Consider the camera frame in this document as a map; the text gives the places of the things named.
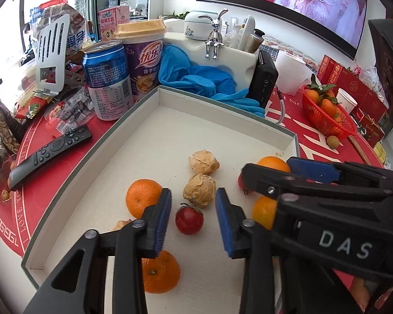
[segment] red gift box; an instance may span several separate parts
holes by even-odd
[[[329,77],[333,72],[333,68],[336,65],[336,61],[325,55],[322,63],[320,64],[319,70],[317,71],[317,78],[322,84],[328,83]]]
[[[351,114],[354,119],[361,125],[365,135],[363,137],[371,147],[374,147],[384,137],[384,132],[381,127],[374,122],[366,113],[364,113],[358,106],[352,110]]]
[[[384,112],[387,111],[386,106],[379,100],[377,94],[371,91],[359,78],[352,72],[349,72],[341,64],[336,64],[328,83],[334,83],[333,92],[338,93],[338,89],[342,88],[355,99],[358,107],[367,113],[370,118],[379,122]]]

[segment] bag of nuts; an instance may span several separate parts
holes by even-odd
[[[25,133],[25,126],[13,118],[0,100],[0,147],[9,154],[17,154]]]

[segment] tissue roll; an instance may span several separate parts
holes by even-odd
[[[290,95],[296,95],[304,80],[312,74],[301,58],[284,51],[279,51],[275,67],[279,74],[277,88]]]

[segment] blue beverage can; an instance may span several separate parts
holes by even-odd
[[[99,119],[119,119],[134,105],[127,56],[120,40],[99,42],[87,48],[83,67]]]

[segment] remote control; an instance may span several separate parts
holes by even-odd
[[[54,157],[89,138],[92,138],[92,134],[84,124],[44,145],[10,172],[8,179],[10,190],[18,190],[29,176],[40,170]]]

